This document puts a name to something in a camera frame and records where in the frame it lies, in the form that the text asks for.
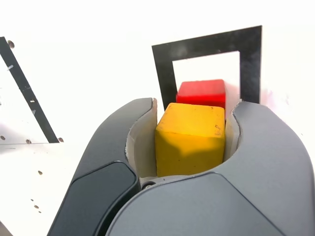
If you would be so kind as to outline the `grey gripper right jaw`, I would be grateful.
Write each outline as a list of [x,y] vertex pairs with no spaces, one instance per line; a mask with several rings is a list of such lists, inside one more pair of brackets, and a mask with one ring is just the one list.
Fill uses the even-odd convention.
[[238,148],[210,171],[141,191],[109,236],[312,236],[315,180],[296,133],[266,106],[233,110]]

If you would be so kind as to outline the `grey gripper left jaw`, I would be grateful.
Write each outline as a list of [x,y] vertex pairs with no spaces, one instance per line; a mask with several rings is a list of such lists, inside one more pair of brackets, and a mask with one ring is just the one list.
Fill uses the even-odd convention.
[[121,207],[141,190],[134,138],[154,136],[157,101],[135,99],[111,114],[89,141],[48,232],[103,236]]

